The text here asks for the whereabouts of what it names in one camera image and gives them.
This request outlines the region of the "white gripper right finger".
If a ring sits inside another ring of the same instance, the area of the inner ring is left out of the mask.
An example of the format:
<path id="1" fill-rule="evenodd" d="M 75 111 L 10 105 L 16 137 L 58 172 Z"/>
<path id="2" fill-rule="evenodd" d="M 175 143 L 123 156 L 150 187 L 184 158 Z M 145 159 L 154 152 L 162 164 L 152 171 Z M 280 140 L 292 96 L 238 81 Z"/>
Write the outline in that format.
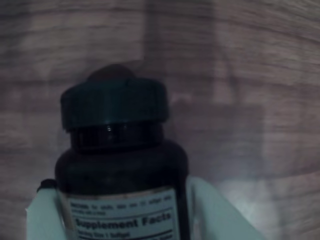
<path id="1" fill-rule="evenodd" d="M 186 196 L 192 240 L 263 240 L 245 217 L 210 183 L 189 175 Z"/>

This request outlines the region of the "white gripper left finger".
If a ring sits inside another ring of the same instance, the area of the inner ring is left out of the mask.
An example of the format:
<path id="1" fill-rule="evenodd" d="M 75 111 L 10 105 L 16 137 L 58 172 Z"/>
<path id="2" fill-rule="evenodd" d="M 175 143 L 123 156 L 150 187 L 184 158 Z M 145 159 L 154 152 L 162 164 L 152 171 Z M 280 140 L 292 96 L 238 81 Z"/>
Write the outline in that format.
<path id="1" fill-rule="evenodd" d="M 26 208 L 26 239 L 68 239 L 54 179 L 41 181 L 36 195 Z"/>

